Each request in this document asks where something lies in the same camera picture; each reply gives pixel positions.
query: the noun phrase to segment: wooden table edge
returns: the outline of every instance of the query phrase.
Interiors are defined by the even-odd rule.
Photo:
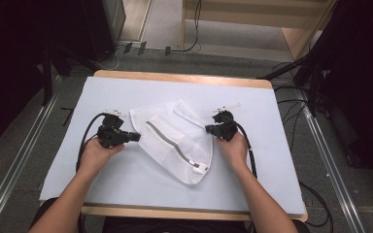
[[[217,85],[231,85],[231,86],[272,89],[271,82],[267,80],[254,80],[254,79],[217,77],[217,76],[205,76],[205,75],[181,75],[181,74],[165,74],[165,73],[150,73],[150,72],[99,70],[99,71],[96,71],[93,76],[98,77],[98,78],[118,78],[118,79],[121,78],[121,79],[164,81],[164,82],[177,82],[177,83],[202,83],[202,84],[217,84]]]
[[[91,216],[131,216],[131,217],[153,217],[153,218],[175,218],[175,219],[206,219],[206,220],[251,220],[249,212],[219,212],[217,211],[201,211],[201,210],[178,210],[168,208],[148,208],[148,207],[116,207],[116,206],[83,206],[82,212],[84,215]],[[292,219],[306,221],[308,214],[304,215],[289,215]]]

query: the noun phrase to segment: metal rail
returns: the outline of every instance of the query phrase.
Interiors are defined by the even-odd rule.
[[[298,95],[301,99],[307,100],[307,96],[304,92],[298,91]],[[325,138],[323,137],[320,126],[317,120],[311,115],[308,108],[304,108],[303,111],[317,143],[323,164],[325,165],[326,171],[332,182],[332,186],[334,187],[335,194],[338,197],[338,201],[340,202],[341,208],[350,226],[351,232],[364,233],[365,229],[361,219],[359,218],[356,205],[354,204],[350,192],[345,186],[344,180],[338,171],[337,165],[335,164],[332,153],[329,150]]]
[[[60,76],[57,76],[54,80],[53,96],[50,102],[47,104],[47,106],[42,107],[25,140],[23,141],[22,146],[17,152],[17,156],[15,157],[11,168],[8,170],[4,180],[0,184],[0,215],[11,195],[12,190],[15,187],[15,184],[17,183],[17,179],[19,178],[23,167],[25,166],[29,158],[29,154],[33,150],[33,147],[39,135],[41,134],[45,123],[47,122],[53,105],[56,102],[57,94],[61,84],[62,78]]]

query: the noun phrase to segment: cable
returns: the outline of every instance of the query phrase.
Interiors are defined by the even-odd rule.
[[[317,200],[322,204],[323,208],[325,209],[326,211],[326,220],[323,222],[323,223],[319,223],[319,224],[314,224],[314,223],[311,223],[311,222],[308,222],[306,221],[305,223],[311,225],[311,226],[314,226],[314,227],[321,227],[321,226],[324,226],[326,225],[326,223],[328,222],[329,220],[329,231],[332,233],[334,232],[334,220],[332,218],[332,214],[331,214],[331,211],[329,210],[328,206],[326,205],[325,201],[323,200],[323,198],[320,196],[319,193],[317,193],[312,187],[309,187],[308,185],[306,185],[305,183],[301,182],[301,181],[298,181],[299,184],[303,187],[305,187],[309,192],[311,192],[316,198]]]
[[[119,58],[118,58],[118,52],[122,49],[124,49],[125,46],[122,46],[122,47],[118,47],[117,50],[115,51],[115,58],[117,59],[117,65],[115,65],[113,68],[107,68],[103,65],[101,65],[100,63],[96,62],[96,65],[98,65],[99,67],[101,67],[102,69],[104,70],[115,70],[119,67]]]
[[[298,87],[298,86],[295,86],[295,85],[280,85],[280,86],[274,88],[274,92],[277,92],[280,89],[290,89],[290,88],[291,89],[299,89],[299,90],[303,90],[303,91],[306,91],[306,92],[309,91],[309,89],[307,89],[307,88]]]
[[[272,67],[272,71],[274,71],[278,66],[283,65],[283,64],[292,64],[292,62],[288,61],[288,62],[278,63],[274,67]],[[289,73],[292,75],[293,78],[295,77],[295,75],[292,73],[292,70],[290,70]]]
[[[298,104],[298,103],[295,103],[295,104],[293,104],[293,105],[291,105],[291,106],[289,107],[289,109],[287,110],[287,113],[284,115],[284,117],[281,118],[281,121],[284,121],[284,119],[288,116],[290,110],[291,110],[293,107],[295,107],[297,104]]]
[[[80,151],[78,153],[78,161],[77,161],[77,166],[76,166],[76,171],[78,172],[78,169],[80,168],[80,165],[81,165],[81,157],[83,156],[83,153],[84,153],[84,148],[86,146],[86,143],[85,143],[85,138],[86,138],[86,135],[87,135],[87,132],[89,131],[90,129],[90,126],[92,126],[93,122],[96,121],[99,117],[101,116],[104,116],[105,114],[98,114],[97,116],[95,116],[93,118],[93,120],[90,121],[85,133],[84,133],[84,136],[83,136],[83,139],[81,140],[81,146],[80,146]]]
[[[247,133],[245,132],[245,130],[241,126],[241,124],[237,123],[236,121],[235,121],[235,123],[237,124],[237,127],[241,130],[242,134],[245,137],[245,140],[247,141],[248,152],[250,153],[251,169],[253,170],[254,176],[257,178],[256,168],[255,168],[255,160],[254,160],[254,152],[253,152],[253,148],[251,147],[250,140],[248,139]]]
[[[189,51],[189,50],[192,50],[192,48],[195,47],[196,43],[198,42],[198,25],[199,25],[199,17],[201,16],[201,8],[202,8],[202,0],[198,0],[198,3],[196,4],[196,8],[195,8],[195,16],[194,16],[194,22],[195,22],[195,42],[192,44],[191,47],[189,47],[189,49],[187,50],[171,50],[174,51],[174,52],[186,52],[186,51]]]
[[[293,101],[298,101],[298,102],[302,102],[302,103],[308,103],[308,100],[303,100],[303,99],[288,99],[288,100],[278,101],[277,104],[282,104],[282,103],[286,103],[286,102],[293,102]]]
[[[289,151],[292,152],[292,147],[293,147],[293,142],[294,142],[294,138],[295,138],[295,126],[296,126],[296,123],[298,121],[298,118],[302,112],[302,110],[307,107],[307,105],[304,105],[302,106],[302,108],[298,111],[297,114],[293,115],[293,116],[290,116],[287,120],[285,120],[283,122],[283,124],[286,124],[290,119],[294,118],[295,117],[295,122],[293,124],[293,128],[292,128],[292,138],[291,138],[291,144],[290,144],[290,147],[289,147]],[[301,181],[298,181],[299,184],[305,188],[307,188],[308,191],[310,191],[316,198],[317,200],[319,200],[319,202],[322,204],[322,206],[325,208],[325,211],[326,211],[326,219],[323,223],[319,223],[319,224],[315,224],[315,223],[311,223],[311,222],[308,222],[306,221],[305,223],[311,225],[311,226],[314,226],[314,227],[321,227],[321,226],[324,226],[326,225],[326,223],[329,221],[330,222],[330,232],[332,233],[333,232],[333,228],[334,228],[334,223],[333,223],[333,219],[332,219],[332,214],[329,210],[329,208],[327,207],[325,201],[323,200],[323,198],[311,187],[309,187],[308,185],[306,185],[305,183],[301,182]]]
[[[198,43],[198,35],[199,35],[198,25],[199,25],[199,18],[201,16],[201,8],[202,8],[202,0],[198,0],[198,3],[196,4],[195,16],[194,16],[194,24],[195,24],[195,32],[196,32],[196,34],[195,34],[195,41],[192,44],[192,46],[189,47],[186,50],[171,50],[171,52],[187,52],[187,51],[192,50],[196,46],[196,44],[199,45],[199,50],[198,51],[201,50],[201,45]],[[165,51],[165,50],[158,50],[158,49],[145,49],[145,50]]]

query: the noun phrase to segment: person's left hand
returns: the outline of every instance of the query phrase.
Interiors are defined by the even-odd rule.
[[[81,158],[81,165],[78,170],[79,173],[85,173],[95,178],[111,157],[125,148],[125,145],[117,145],[105,149],[100,143],[101,139],[97,137],[87,142]]]

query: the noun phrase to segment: forearm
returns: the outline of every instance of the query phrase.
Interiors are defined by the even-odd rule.
[[[92,180],[78,173],[29,232],[74,232]]]
[[[247,166],[235,169],[257,232],[297,232],[292,220]]]

